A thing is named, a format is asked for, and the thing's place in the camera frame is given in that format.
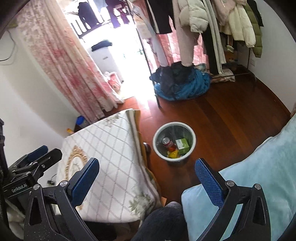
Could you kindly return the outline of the green white carton box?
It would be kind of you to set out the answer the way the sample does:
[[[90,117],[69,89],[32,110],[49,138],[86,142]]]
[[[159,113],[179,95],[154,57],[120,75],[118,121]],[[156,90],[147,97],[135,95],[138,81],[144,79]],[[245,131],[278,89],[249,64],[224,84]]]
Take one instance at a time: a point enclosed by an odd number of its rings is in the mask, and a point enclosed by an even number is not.
[[[190,146],[186,138],[177,139],[176,146],[180,156],[187,154],[190,150]]]

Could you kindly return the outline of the blue capped plastic bottle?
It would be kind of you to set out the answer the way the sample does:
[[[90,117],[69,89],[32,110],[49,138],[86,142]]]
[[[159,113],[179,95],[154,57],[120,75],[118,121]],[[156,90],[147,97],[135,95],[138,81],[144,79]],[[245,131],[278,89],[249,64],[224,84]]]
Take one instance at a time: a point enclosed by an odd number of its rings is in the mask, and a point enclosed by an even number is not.
[[[85,128],[85,127],[89,126],[90,123],[88,122],[88,120],[86,120],[85,117],[83,117],[83,116],[80,115],[76,119],[76,125],[78,125],[81,128]]]

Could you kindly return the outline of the red cola can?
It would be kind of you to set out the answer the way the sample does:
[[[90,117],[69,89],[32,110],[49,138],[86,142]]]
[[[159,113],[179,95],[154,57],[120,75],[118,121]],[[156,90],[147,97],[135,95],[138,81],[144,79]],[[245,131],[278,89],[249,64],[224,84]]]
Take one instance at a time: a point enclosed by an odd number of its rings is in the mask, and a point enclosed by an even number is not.
[[[169,152],[173,152],[177,148],[174,142],[169,137],[164,137],[162,139],[162,144],[166,148],[166,150]]]

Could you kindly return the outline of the pink floral curtain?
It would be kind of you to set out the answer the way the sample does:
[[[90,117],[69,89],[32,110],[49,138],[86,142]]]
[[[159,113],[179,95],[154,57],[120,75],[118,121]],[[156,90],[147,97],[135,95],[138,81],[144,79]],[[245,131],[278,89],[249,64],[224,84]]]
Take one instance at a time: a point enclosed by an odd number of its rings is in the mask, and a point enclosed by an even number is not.
[[[57,1],[29,1],[17,22],[49,80],[90,123],[124,102],[82,46]]]

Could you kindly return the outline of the pink fleece coat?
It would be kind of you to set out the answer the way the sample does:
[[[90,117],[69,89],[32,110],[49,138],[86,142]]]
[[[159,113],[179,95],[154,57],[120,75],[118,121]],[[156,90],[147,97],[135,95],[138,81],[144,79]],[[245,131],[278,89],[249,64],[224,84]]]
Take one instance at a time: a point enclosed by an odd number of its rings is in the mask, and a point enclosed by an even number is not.
[[[180,50],[180,60],[183,66],[190,67],[194,59],[194,46],[197,45],[199,34],[191,32],[189,22],[189,8],[187,1],[184,6],[179,6],[179,1],[172,1],[175,30]]]

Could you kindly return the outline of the olive green puffer jacket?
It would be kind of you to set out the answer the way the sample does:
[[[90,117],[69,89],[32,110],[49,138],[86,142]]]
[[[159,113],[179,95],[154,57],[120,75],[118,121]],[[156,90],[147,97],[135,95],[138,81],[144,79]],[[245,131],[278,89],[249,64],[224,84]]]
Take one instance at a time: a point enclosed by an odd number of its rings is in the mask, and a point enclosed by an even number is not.
[[[247,1],[244,6],[247,16],[250,20],[252,28],[247,31],[246,46],[252,48],[254,56],[260,58],[262,55],[262,33],[261,27],[263,27],[262,16],[257,8],[256,1]]]

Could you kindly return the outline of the white appliance on balcony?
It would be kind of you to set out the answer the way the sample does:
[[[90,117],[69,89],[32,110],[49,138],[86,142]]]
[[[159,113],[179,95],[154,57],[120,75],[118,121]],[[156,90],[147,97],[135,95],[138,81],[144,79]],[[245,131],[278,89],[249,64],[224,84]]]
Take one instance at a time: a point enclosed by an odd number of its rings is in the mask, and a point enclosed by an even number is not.
[[[112,47],[112,42],[103,40],[88,49],[93,61],[102,73],[115,72],[121,83],[124,82],[119,68],[119,56]]]

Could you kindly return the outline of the light blue blanket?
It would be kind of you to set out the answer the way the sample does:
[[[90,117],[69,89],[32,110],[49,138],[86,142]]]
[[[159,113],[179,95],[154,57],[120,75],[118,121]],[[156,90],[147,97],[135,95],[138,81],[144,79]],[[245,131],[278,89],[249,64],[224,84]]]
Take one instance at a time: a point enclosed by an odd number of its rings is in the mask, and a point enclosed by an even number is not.
[[[239,186],[262,186],[271,225],[271,240],[278,240],[295,215],[295,117],[280,133],[267,138],[243,161],[219,172]],[[189,240],[197,240],[218,208],[202,185],[186,189],[181,196]]]

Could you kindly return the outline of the dark grey fuzzy cushion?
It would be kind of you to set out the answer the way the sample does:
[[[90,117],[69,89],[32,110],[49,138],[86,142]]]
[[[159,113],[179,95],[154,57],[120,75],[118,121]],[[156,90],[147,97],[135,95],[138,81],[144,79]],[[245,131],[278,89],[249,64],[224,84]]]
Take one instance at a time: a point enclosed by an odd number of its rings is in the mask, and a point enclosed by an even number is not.
[[[172,201],[153,211],[132,240],[182,240],[186,229],[182,205]]]

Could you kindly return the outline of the blue black clothes pile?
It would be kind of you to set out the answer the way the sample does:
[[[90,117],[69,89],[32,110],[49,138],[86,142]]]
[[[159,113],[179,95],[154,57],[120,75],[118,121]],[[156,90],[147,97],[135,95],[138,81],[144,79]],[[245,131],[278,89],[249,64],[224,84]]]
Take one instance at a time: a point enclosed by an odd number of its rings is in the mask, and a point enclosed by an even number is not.
[[[211,83],[206,64],[186,67],[180,61],[159,67],[149,78],[154,83],[156,94],[168,101],[201,96],[209,90]]]

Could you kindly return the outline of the yellow panda snack wrapper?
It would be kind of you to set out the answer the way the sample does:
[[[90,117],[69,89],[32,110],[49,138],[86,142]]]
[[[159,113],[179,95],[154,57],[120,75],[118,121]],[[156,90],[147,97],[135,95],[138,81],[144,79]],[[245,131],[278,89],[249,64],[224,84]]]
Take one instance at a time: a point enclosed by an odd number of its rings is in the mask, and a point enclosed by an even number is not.
[[[178,149],[175,149],[174,151],[170,152],[170,151],[167,151],[167,157],[170,158],[170,159],[177,159],[180,157],[179,155],[179,151]]]

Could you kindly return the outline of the white puffer jacket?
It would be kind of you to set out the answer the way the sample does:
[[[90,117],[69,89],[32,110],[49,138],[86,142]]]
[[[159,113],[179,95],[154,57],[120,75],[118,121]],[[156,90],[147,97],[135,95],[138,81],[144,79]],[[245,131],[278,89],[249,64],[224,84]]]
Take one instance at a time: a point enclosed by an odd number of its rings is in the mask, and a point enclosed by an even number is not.
[[[252,28],[244,9],[247,1],[210,1],[214,17],[218,21],[219,31],[231,35],[235,41],[247,41],[247,31]],[[210,21],[210,8],[205,1],[187,1],[190,29],[193,33],[206,31]]]

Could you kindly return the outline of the black clothes rack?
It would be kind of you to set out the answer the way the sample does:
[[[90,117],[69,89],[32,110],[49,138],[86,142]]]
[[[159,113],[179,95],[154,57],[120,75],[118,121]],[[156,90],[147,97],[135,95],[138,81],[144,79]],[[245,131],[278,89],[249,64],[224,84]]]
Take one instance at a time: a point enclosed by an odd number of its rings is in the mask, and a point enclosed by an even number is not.
[[[226,68],[226,57],[222,46],[219,24],[214,17],[210,1],[205,1],[206,7],[210,8],[209,25],[203,33],[199,33],[197,45],[194,46],[193,65],[206,64],[211,83],[235,81],[233,72]],[[141,29],[146,29],[152,42],[152,48],[158,58],[159,67],[170,66],[181,62],[177,34],[173,21],[170,19],[172,32],[169,34],[156,34],[149,20],[147,8],[144,1],[130,1],[133,12],[141,18],[139,23]]]

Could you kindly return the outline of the white trash bin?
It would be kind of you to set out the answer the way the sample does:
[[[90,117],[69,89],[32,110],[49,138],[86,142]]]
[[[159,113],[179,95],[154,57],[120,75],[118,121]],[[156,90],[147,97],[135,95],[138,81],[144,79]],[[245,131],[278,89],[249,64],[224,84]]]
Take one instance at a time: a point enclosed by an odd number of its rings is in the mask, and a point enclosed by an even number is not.
[[[187,154],[180,156],[177,159],[170,159],[167,157],[167,150],[162,144],[162,139],[169,137],[176,145],[176,140],[186,138],[190,146],[190,150]],[[152,146],[155,153],[163,160],[171,163],[177,163],[185,161],[192,154],[197,144],[197,137],[193,129],[185,123],[181,122],[170,122],[161,126],[152,139]]]

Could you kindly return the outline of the white patterned tablecloth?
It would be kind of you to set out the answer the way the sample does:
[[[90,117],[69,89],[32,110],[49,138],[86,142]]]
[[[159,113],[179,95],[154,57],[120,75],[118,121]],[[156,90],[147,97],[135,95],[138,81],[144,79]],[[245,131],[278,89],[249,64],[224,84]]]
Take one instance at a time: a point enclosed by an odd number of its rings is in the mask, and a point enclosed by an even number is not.
[[[142,221],[161,207],[161,196],[138,130],[139,110],[126,109],[67,137],[56,182],[69,180],[90,158],[99,174],[76,210],[83,220],[102,223]]]

